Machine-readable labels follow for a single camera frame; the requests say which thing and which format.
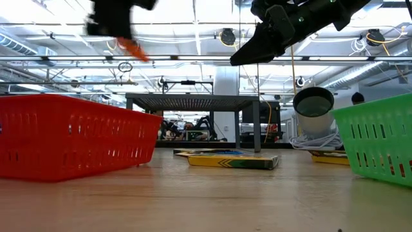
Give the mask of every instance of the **table surface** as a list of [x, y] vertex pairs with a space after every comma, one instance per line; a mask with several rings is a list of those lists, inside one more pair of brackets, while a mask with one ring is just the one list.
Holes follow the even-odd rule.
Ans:
[[280, 155], [272, 171], [150, 164], [58, 184], [0, 180], [1, 231], [409, 231], [412, 190]]
[[127, 99], [145, 110], [240, 111], [259, 101], [257, 96], [142, 94], [128, 93]]

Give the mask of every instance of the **metal table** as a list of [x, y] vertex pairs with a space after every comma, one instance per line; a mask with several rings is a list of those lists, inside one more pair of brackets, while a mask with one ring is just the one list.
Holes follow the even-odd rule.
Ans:
[[218, 111], [234, 112], [236, 148], [240, 148], [239, 112], [252, 105], [254, 151], [261, 151], [259, 97], [229, 96], [229, 95], [175, 95], [175, 94], [144, 94], [127, 93], [126, 108], [132, 110], [133, 104], [151, 111]]

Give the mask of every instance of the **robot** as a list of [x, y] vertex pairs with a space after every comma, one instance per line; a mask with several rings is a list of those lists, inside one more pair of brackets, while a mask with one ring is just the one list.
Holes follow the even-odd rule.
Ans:
[[[148, 61], [141, 47], [133, 40], [130, 29], [132, 6], [152, 10], [157, 0], [92, 0], [87, 31], [90, 35], [116, 37], [126, 50], [142, 61]], [[285, 49], [316, 31], [333, 24], [340, 31], [352, 15], [371, 0], [253, 0], [250, 11], [262, 23], [256, 25], [253, 37], [231, 58], [233, 66], [268, 63], [281, 56]], [[412, 16], [412, 7], [406, 0]]]
[[140, 45], [133, 39], [130, 13], [133, 6], [153, 10], [157, 0], [92, 0], [94, 14], [89, 15], [86, 30], [89, 35], [111, 36], [131, 55], [149, 61]]
[[[173, 122], [163, 120], [160, 126], [160, 131], [161, 140], [208, 140], [227, 142], [226, 138], [218, 139], [218, 134], [214, 130], [214, 126], [212, 125], [211, 118], [209, 116], [200, 118], [196, 125], [191, 122], [186, 122], [183, 131], [180, 131]], [[188, 131], [190, 138], [185, 138], [186, 131]], [[209, 137], [202, 138], [203, 136], [201, 136], [202, 133], [200, 131], [208, 131]]]

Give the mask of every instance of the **yellow object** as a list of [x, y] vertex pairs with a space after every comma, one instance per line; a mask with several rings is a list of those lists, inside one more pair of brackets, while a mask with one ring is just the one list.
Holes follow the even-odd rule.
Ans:
[[345, 151], [315, 151], [309, 150], [312, 154], [312, 161], [325, 164], [342, 164], [349, 165], [348, 157]]
[[349, 165], [349, 160], [346, 158], [340, 157], [318, 157], [312, 155], [312, 161], [314, 162], [321, 162], [325, 164], [342, 164], [342, 165]]
[[402, 31], [401, 31], [399, 37], [397, 37], [396, 39], [392, 39], [391, 41], [376, 41], [376, 40], [374, 40], [374, 39], [370, 39], [370, 38], [369, 38], [370, 33], [366, 34], [366, 38], [367, 38], [369, 41], [372, 41], [372, 42], [374, 42], [374, 43], [380, 43], [380, 44], [392, 43], [392, 42], [395, 42], [395, 41], [397, 41], [398, 39], [400, 39], [400, 38], [402, 37], [402, 33], [404, 33], [404, 30], [405, 30], [405, 28], [402, 27]]
[[278, 157], [264, 158], [244, 155], [189, 155], [190, 165], [219, 168], [274, 169]]
[[[390, 54], [389, 51], [388, 51], [388, 48], [386, 48], [386, 45], [385, 45], [385, 44], [382, 44], [382, 46], [384, 47], [386, 54], [387, 54], [388, 56], [391, 56], [391, 54]], [[406, 78], [405, 75], [402, 73], [402, 71], [400, 71], [400, 69], [398, 68], [398, 66], [397, 66], [396, 64], [395, 64], [395, 68], [398, 70], [399, 75], [401, 75], [401, 76], [405, 79], [405, 81], [407, 82], [407, 78]]]

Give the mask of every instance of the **wooden table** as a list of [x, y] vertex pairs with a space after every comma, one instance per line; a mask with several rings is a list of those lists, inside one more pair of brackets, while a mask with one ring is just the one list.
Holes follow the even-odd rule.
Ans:
[[190, 167], [171, 150], [146, 166], [38, 184], [0, 180], [0, 228], [20, 231], [409, 231], [412, 190], [349, 167], [281, 155], [273, 171]]

